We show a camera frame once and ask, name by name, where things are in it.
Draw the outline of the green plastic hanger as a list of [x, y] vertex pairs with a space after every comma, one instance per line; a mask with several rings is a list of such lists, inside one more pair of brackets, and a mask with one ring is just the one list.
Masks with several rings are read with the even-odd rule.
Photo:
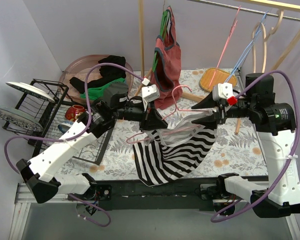
[[[161, 23], [160, 23], [160, 32], [159, 35], [162, 37], [163, 40], [165, 40], [166, 35], [168, 34], [168, 26], [170, 21], [170, 14], [168, 13], [168, 10], [164, 10], [162, 13]], [[152, 71], [154, 72], [156, 70], [158, 64], [158, 57], [157, 52], [154, 51], [154, 59], [152, 64]]]

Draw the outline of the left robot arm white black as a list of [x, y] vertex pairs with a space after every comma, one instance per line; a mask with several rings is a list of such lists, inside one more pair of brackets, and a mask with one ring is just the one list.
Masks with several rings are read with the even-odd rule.
[[89, 174], [59, 175], [58, 170], [83, 147], [112, 129], [117, 120], [139, 122], [141, 131], [166, 129], [168, 123], [155, 108], [154, 101], [159, 96], [158, 87], [150, 84], [141, 89], [134, 103], [128, 99], [125, 83], [113, 83], [92, 103], [91, 111], [80, 114], [57, 142], [30, 160], [19, 160], [16, 167], [36, 202], [43, 204], [57, 194], [92, 200], [97, 183]]

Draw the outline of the wooden clothes rack frame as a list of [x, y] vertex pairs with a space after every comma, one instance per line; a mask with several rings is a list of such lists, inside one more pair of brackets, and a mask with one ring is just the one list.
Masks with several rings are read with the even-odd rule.
[[[283, 9], [287, 11], [300, 13], [300, 5], [292, 3], [284, 3], [274, 0], [237, 0], [239, 2]], [[250, 73], [246, 75], [245, 89], [238, 93], [237, 100], [245, 99], [249, 103], [248, 117], [256, 126], [257, 132], [271, 133], [277, 136], [280, 131], [296, 130], [296, 117], [292, 107], [287, 103], [275, 103], [275, 93], [273, 92], [274, 78], [273, 73], [283, 74], [276, 71], [277, 67], [283, 62], [287, 55], [291, 52], [294, 46], [300, 39], [300, 30], [290, 42], [286, 50], [282, 53], [277, 63], [273, 66], [273, 71], [268, 73]], [[290, 86], [291, 94], [294, 97], [294, 90], [291, 87], [291, 82], [284, 75], [288, 85]]]

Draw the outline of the wooden hanger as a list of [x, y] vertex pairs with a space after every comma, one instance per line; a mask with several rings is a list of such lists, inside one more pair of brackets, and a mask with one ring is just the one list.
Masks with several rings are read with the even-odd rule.
[[262, 20], [260, 20], [253, 28], [252, 34], [251, 34], [251, 40], [253, 42], [252, 45], [252, 70], [253, 73], [257, 73], [257, 37], [261, 35], [261, 42], [262, 42], [262, 63], [261, 63], [261, 73], [264, 73], [266, 70], [267, 65], [267, 43], [268, 39], [274, 35], [279, 27], [281, 26], [283, 16], [284, 16], [284, 10], [278, 9], [277, 12], [278, 18], [275, 26], [271, 27], [269, 31], [266, 30], [265, 26], [265, 20], [267, 13], [264, 14], [262, 17]]

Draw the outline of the blue white ceramic bowl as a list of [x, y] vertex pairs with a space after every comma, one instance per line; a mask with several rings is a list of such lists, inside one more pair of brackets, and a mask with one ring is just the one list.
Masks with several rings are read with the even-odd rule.
[[57, 128], [61, 133], [65, 134], [72, 127], [72, 125], [73, 125], [72, 121], [65, 120], [65, 121], [59, 123]]

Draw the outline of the white plate dark rim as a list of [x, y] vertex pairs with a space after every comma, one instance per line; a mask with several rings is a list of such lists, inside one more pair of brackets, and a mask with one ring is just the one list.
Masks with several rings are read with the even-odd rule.
[[55, 101], [45, 91], [43, 91], [33, 85], [23, 83], [23, 82], [6, 82], [6, 84], [18, 91], [21, 91], [23, 93], [26, 93], [26, 94], [36, 97], [38, 99], [49, 101], [49, 102]]

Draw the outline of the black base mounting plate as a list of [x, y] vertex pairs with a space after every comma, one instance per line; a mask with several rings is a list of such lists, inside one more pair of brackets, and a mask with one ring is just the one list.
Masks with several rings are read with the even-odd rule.
[[140, 180], [97, 181], [98, 190], [81, 200], [97, 199], [98, 206], [112, 210], [178, 210], [194, 209], [213, 211], [213, 200], [203, 199], [199, 194], [217, 183], [216, 177], [181, 178], [171, 183], [146, 186]]

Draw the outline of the pink wire hanger front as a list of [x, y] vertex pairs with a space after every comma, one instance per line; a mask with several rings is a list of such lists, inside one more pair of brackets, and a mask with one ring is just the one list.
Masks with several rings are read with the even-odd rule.
[[[176, 112], [201, 112], [201, 110], [195, 110], [195, 109], [190, 109], [190, 108], [189, 109], [181, 109], [181, 108], [178, 107], [178, 103], [177, 103], [176, 98], [175, 98], [175, 91], [177, 89], [180, 89], [180, 88], [187, 88], [190, 92], [192, 92], [192, 89], [188, 85], [181, 84], [181, 85], [176, 86], [171, 92], [171, 96], [172, 96], [173, 103], [174, 103], [174, 110], [171, 113], [169, 113], [168, 115], [166, 115], [165, 117], [163, 117], [162, 120], [165, 120], [166, 118], [174, 115]], [[194, 95], [192, 93], [186, 93], [186, 92], [183, 92], [181, 94], [181, 97], [185, 98], [185, 99], [188, 99], [188, 100], [191, 100], [191, 101], [194, 101], [196, 103], [199, 103], [204, 99], [203, 96], [197, 96], [197, 95]], [[142, 132], [137, 133], [137, 134], [127, 138], [126, 142], [128, 144], [132, 145], [132, 144], [139, 143], [139, 142], [147, 140], [146, 138], [144, 138], [142, 140], [132, 141], [136, 136], [139, 136], [139, 135], [142, 135], [142, 134], [143, 134]]]

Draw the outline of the green garment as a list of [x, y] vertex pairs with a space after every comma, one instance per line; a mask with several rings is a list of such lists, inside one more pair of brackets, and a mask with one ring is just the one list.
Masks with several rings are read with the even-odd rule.
[[86, 99], [87, 94], [89, 100], [96, 100], [98, 98], [101, 98], [104, 96], [105, 91], [110, 88], [112, 85], [120, 84], [123, 85], [126, 89], [128, 89], [128, 85], [126, 84], [126, 80], [122, 77], [115, 78], [115, 79], [109, 79], [109, 78], [100, 78], [97, 80], [93, 80], [87, 83], [87, 94], [85, 89], [85, 82], [79, 81], [77, 85], [75, 86], [74, 83], [72, 83], [72, 86], [79, 92], [79, 97], [81, 99]]

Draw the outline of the blue patterned plate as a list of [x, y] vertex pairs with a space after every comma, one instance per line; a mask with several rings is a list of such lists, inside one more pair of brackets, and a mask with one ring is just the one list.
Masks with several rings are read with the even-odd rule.
[[22, 129], [41, 132], [42, 125], [31, 115], [19, 109], [0, 106], [0, 119], [14, 124]]

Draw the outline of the black white striped tank top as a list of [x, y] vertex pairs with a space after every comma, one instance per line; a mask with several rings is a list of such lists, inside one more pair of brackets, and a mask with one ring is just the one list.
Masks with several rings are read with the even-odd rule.
[[134, 143], [140, 181], [148, 187], [159, 186], [194, 171], [215, 143], [217, 127], [192, 122], [211, 114], [211, 110], [190, 114], [175, 128], [147, 131], [146, 140]]

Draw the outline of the floral tablecloth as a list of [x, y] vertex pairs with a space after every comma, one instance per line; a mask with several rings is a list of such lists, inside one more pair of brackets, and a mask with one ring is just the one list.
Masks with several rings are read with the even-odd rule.
[[[199, 81], [207, 68], [182, 70], [179, 82], [191, 88], [192, 94], [205, 97], [208, 93], [199, 86]], [[58, 139], [63, 133], [58, 125], [64, 121], [67, 106], [61, 105], [50, 125], [46, 138]], [[178, 111], [167, 119], [169, 129], [173, 129], [187, 115], [194, 112]], [[217, 129], [217, 139], [208, 155], [194, 171], [186, 178], [217, 177], [225, 173], [237, 173], [241, 176], [268, 175], [262, 150], [259, 145], [254, 126], [247, 118], [241, 118], [239, 133], [235, 134], [236, 119], [228, 119]], [[100, 137], [90, 145], [85, 146], [75, 154], [75, 157], [66, 162], [58, 173], [74, 175], [89, 173], [96, 180], [138, 180], [135, 166], [133, 146], [126, 139], [139, 132], [139, 123], [117, 120], [112, 135], [106, 145], [106, 151], [100, 166], [94, 164], [100, 151]]]

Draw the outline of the red floral bowl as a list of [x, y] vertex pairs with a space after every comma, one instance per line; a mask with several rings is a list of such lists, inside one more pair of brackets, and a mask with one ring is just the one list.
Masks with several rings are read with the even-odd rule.
[[78, 119], [79, 115], [81, 115], [85, 111], [86, 109], [83, 106], [75, 104], [68, 108], [64, 117], [68, 121], [75, 122]]

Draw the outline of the black garment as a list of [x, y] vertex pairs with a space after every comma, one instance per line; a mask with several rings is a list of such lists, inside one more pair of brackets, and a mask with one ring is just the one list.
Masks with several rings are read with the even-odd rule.
[[[113, 63], [113, 64], [117, 64], [117, 65], [124, 67], [126, 64], [126, 59], [123, 56], [109, 55], [108, 57], [99, 60], [98, 63], [99, 64]], [[125, 79], [126, 79], [126, 72], [123, 69], [115, 67], [115, 66], [109, 66], [109, 65], [101, 66], [99, 69], [99, 73], [101, 75], [101, 78], [88, 82], [87, 83], [88, 89], [105, 87], [106, 84], [109, 84], [113, 81], [125, 82]], [[69, 83], [80, 94], [85, 93], [85, 83], [82, 80], [80, 80], [79, 78], [72, 77], [70, 79]]]

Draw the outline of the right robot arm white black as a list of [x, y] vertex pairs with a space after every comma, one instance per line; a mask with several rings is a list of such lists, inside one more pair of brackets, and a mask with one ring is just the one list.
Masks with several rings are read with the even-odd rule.
[[229, 118], [248, 118], [255, 126], [263, 149], [269, 187], [248, 181], [236, 173], [217, 177], [216, 192], [222, 199], [235, 195], [260, 218], [282, 218], [300, 214], [300, 180], [296, 148], [300, 139], [300, 117], [297, 102], [277, 103], [272, 72], [249, 73], [245, 89], [233, 94], [230, 83], [216, 85], [194, 109], [215, 108], [210, 116], [194, 121], [215, 127]]

